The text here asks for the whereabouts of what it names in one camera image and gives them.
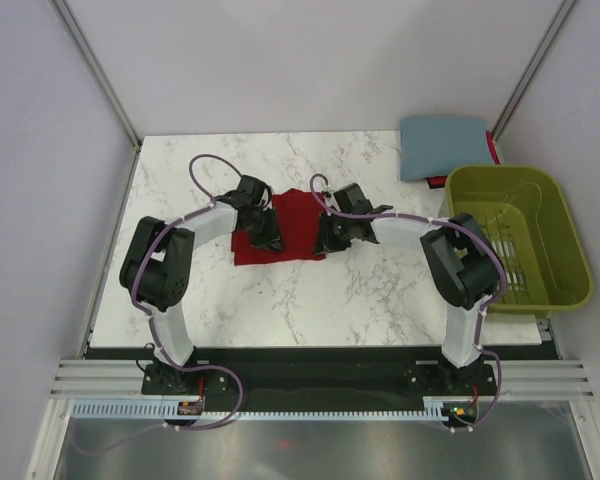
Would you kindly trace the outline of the red t-shirt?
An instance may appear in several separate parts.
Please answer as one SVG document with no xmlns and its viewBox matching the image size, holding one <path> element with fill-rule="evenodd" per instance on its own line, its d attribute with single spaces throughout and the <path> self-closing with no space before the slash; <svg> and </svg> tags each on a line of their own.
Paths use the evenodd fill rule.
<svg viewBox="0 0 600 480">
<path fill-rule="evenodd" d="M 289 189 L 273 196 L 273 207 L 285 249 L 282 252 L 256 249 L 245 232 L 232 235 L 231 251 L 235 266 L 266 265 L 289 261 L 322 261 L 324 254 L 315 254 L 319 218 L 324 212 L 309 192 Z"/>
</svg>

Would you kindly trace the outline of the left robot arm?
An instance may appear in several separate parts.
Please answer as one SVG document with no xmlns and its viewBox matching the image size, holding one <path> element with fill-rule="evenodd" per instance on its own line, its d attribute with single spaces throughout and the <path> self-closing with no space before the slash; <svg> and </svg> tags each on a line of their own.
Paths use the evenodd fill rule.
<svg viewBox="0 0 600 480">
<path fill-rule="evenodd" d="M 151 216 L 136 226 L 119 273 L 134 307 L 148 316 L 153 359 L 144 367 L 145 395 L 187 395 L 203 375 L 184 318 L 183 298 L 190 284 L 194 251 L 235 232 L 247 234 L 259 250 L 285 249 L 272 190 L 252 176 L 208 206 L 163 221 Z"/>
</svg>

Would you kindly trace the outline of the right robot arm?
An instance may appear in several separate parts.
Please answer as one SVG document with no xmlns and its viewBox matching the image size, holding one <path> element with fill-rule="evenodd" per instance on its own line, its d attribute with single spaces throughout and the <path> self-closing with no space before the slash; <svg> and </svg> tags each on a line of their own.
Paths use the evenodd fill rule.
<svg viewBox="0 0 600 480">
<path fill-rule="evenodd" d="M 475 388 L 483 369 L 481 333 L 489 305 L 502 294 L 504 267 L 473 216 L 450 218 L 403 214 L 373 207 L 352 183 L 321 198 L 314 246 L 317 254 L 344 251 L 355 240 L 420 250 L 447 307 L 443 359 L 427 368 L 425 384 L 457 394 Z"/>
</svg>

